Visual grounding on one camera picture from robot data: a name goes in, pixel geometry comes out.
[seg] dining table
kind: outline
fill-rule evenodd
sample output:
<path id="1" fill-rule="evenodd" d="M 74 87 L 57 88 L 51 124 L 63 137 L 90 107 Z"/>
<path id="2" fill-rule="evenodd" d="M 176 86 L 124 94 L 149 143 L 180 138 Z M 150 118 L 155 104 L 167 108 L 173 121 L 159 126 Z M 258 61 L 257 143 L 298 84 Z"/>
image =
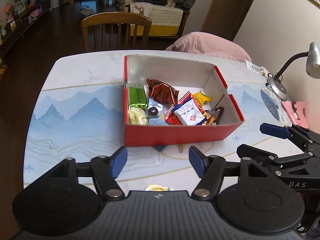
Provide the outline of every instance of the dining table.
<path id="1" fill-rule="evenodd" d="M 266 87 L 266 77 L 249 70 L 243 62 L 172 51 L 92 52 L 57 60 L 42 87 L 28 130 L 25 187 L 66 157 L 88 162 L 98 155 L 110 156 L 124 145 L 124 57 L 135 54 L 217 65 L 245 121 L 222 141 L 161 148 L 128 147 L 127 163 L 117 178 L 126 194 L 130 190 L 145 190 L 150 185 L 187 190 L 191 194 L 200 181 L 188 159 L 192 145 L 205 155 L 219 155 L 233 162 L 240 161 L 236 150 L 241 144 L 273 152 L 279 157 L 301 153 L 289 140 L 260 132 L 259 127 L 264 122 L 281 126 L 292 124 L 281 100 Z M 94 190 L 91 178 L 79 178 L 79 182 Z M 237 177 L 225 177 L 221 189 L 235 183 Z"/>

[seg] lamp neck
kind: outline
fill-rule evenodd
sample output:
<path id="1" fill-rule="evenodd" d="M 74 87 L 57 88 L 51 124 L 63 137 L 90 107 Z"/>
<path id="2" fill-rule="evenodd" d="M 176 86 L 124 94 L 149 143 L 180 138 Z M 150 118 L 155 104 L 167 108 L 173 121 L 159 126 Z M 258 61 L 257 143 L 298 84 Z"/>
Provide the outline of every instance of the lamp neck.
<path id="1" fill-rule="evenodd" d="M 298 53 L 294 56 L 292 56 L 291 58 L 288 59 L 288 61 L 283 65 L 283 67 L 280 69 L 280 71 L 275 75 L 276 79 L 279 79 L 279 77 L 282 75 L 282 73 L 287 69 L 287 67 L 289 67 L 289 65 L 296 60 L 297 58 L 301 58 L 301 57 L 308 57 L 309 52 L 302 52 L 302 53 Z"/>

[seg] pink package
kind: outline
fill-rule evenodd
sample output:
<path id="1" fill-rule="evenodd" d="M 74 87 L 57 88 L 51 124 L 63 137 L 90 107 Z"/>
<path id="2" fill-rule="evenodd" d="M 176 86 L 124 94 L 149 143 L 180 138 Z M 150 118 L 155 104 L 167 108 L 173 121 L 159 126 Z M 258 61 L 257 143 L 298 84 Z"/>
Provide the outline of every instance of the pink package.
<path id="1" fill-rule="evenodd" d="M 287 112 L 291 122 L 301 127 L 309 129 L 306 119 L 306 103 L 305 102 L 281 102 L 283 108 Z"/>

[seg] door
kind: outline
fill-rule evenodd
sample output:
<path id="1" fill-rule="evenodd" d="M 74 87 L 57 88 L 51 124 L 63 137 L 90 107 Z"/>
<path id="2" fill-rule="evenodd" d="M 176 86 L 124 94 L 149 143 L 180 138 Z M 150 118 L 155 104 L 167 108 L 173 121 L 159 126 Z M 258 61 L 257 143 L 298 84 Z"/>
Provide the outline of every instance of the door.
<path id="1" fill-rule="evenodd" d="M 212 0 L 201 31 L 233 41 L 253 0 Z"/>

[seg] pink jacket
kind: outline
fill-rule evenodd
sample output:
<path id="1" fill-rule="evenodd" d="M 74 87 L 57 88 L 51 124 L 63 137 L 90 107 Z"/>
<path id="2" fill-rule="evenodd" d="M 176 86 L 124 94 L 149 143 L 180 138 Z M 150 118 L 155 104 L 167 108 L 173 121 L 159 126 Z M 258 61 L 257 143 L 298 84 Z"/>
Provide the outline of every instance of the pink jacket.
<path id="1" fill-rule="evenodd" d="M 204 54 L 242 62 L 248 60 L 252 62 L 247 52 L 239 45 L 210 33 L 189 33 L 178 39 L 165 50 Z"/>

